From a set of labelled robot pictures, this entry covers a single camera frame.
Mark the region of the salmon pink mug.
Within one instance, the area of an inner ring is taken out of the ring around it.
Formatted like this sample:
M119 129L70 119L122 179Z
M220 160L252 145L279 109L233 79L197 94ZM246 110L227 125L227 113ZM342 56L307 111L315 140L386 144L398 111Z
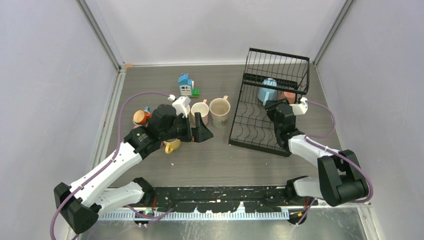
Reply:
M283 91L279 95L278 100L283 100L283 99L287 99L289 104L295 104L296 103L296 94L294 92Z

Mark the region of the pink faceted mug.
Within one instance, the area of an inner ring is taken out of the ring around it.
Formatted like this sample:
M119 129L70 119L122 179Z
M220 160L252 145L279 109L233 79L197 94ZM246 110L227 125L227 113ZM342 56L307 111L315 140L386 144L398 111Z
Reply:
M210 108L207 104L208 100L204 99L202 102L194 103L190 108L190 122L195 123L195 113L200 113L201 119L205 125L209 123Z

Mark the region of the tall cream dragon mug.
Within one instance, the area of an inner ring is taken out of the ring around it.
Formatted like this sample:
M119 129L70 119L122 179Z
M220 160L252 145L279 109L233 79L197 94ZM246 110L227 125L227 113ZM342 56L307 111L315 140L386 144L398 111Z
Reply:
M231 104L227 95L213 99L209 104L212 124L214 127L224 127L229 118Z

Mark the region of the black wire dish rack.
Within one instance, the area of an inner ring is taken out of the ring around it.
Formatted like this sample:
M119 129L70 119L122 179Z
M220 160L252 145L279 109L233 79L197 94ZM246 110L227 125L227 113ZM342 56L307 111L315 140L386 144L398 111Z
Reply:
M297 103L308 93L307 56L251 47L246 56L228 143L233 146L289 157L283 130L296 129L296 117L286 127L277 121L278 104Z

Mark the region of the pale yellow faceted mug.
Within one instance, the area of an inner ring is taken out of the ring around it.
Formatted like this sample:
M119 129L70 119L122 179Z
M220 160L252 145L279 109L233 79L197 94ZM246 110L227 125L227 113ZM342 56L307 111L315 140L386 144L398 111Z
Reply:
M188 118L188 117L190 116L190 111L191 111L191 107L190 107L190 105L188 104L188 105L185 107L185 110L184 110L184 116L185 116L186 118Z

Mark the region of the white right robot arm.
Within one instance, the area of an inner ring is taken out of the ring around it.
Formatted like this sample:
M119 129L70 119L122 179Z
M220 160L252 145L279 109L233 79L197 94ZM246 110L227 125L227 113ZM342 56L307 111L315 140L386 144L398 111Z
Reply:
M299 205L305 197L324 200L335 207L345 203L365 203L374 195L370 178L361 169L351 150L337 150L318 143L296 127L296 117L304 115L311 101L302 97L290 104L287 99L268 100L265 110L273 122L277 144L289 155L297 155L318 171L318 178L302 176L288 181L285 198Z

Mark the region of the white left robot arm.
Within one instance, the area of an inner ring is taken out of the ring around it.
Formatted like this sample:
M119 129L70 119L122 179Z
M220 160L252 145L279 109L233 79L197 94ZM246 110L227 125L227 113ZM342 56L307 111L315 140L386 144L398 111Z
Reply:
M169 104L161 104L146 124L132 129L116 150L80 179L67 185L63 182L53 190L56 212L75 234L89 230L100 216L125 205L138 203L148 207L154 199L153 187L139 177L112 191L106 189L127 170L159 150L164 141L201 143L213 138L213 133L195 113L194 127L188 117Z

